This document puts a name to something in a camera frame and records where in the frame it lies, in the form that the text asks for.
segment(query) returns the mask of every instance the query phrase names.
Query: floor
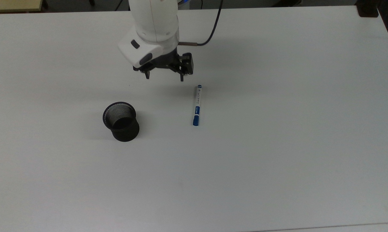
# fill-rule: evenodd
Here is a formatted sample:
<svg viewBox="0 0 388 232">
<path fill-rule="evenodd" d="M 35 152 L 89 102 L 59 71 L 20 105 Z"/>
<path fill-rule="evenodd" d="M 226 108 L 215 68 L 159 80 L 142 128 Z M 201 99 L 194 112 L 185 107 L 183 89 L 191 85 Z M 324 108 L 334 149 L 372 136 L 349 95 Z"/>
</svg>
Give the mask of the floor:
<svg viewBox="0 0 388 232">
<path fill-rule="evenodd" d="M 114 11 L 120 0 L 95 0 L 91 6 L 88 0 L 47 0 L 48 10 L 45 12 L 88 12 Z M 270 7 L 278 0 L 225 0 L 223 8 Z M 299 6 L 336 6 L 354 5 L 356 0 L 303 0 Z M 220 0 L 203 0 L 203 9 L 216 9 Z M 191 0 L 191 9 L 200 9 L 201 0 Z M 128 0 L 123 0 L 118 11 L 128 10 Z"/>
</svg>

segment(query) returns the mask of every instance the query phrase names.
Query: marker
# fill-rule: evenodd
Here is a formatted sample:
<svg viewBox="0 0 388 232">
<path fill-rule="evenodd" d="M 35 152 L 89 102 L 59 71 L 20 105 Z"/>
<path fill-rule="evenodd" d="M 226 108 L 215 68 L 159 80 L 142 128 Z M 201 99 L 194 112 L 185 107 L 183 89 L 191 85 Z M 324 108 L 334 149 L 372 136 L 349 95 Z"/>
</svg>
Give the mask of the marker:
<svg viewBox="0 0 388 232">
<path fill-rule="evenodd" d="M 193 125 L 198 125 L 200 120 L 200 103 L 201 103 L 201 90 L 202 86 L 198 85 L 197 93 L 195 94 L 195 114 L 194 114 L 194 122 Z"/>
</svg>

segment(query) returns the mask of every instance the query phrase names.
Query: chair leg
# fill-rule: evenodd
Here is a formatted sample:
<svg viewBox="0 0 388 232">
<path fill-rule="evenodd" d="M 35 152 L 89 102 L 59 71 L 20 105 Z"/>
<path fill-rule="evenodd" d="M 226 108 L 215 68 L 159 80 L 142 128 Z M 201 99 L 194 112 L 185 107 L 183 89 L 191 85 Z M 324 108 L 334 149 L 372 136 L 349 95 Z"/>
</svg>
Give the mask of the chair leg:
<svg viewBox="0 0 388 232">
<path fill-rule="evenodd" d="M 44 9 L 48 9 L 49 5 L 48 5 L 48 2 L 47 2 L 46 0 L 43 0 L 43 1 L 42 1 L 42 7 L 43 7 Z"/>
</svg>

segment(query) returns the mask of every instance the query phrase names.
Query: black button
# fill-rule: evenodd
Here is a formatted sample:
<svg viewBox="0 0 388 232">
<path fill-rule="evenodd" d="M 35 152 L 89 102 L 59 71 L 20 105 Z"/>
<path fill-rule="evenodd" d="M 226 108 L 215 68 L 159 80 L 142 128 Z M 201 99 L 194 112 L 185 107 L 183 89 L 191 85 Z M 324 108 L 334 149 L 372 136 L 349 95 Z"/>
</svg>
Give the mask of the black button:
<svg viewBox="0 0 388 232">
<path fill-rule="evenodd" d="M 132 46 L 134 46 L 136 49 L 138 49 L 139 44 L 138 44 L 135 40 L 131 41 L 131 44 L 132 44 Z"/>
<path fill-rule="evenodd" d="M 152 59 L 152 53 L 149 53 L 147 54 L 144 58 L 142 58 L 140 61 L 139 61 L 139 64 L 140 65 L 143 65 L 144 63 L 150 61 Z"/>
</svg>

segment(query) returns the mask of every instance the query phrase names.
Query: black mesh pen holder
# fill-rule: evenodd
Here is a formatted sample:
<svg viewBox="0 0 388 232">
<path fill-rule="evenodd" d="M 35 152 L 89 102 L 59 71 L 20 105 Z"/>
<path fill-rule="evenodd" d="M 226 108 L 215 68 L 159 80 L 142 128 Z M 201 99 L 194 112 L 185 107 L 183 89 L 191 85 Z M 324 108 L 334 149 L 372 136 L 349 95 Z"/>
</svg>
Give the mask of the black mesh pen holder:
<svg viewBox="0 0 388 232">
<path fill-rule="evenodd" d="M 126 102 L 120 101 L 108 106 L 103 120 L 105 126 L 112 131 L 112 135 L 118 141 L 131 141 L 139 133 L 135 109 Z"/>
</svg>

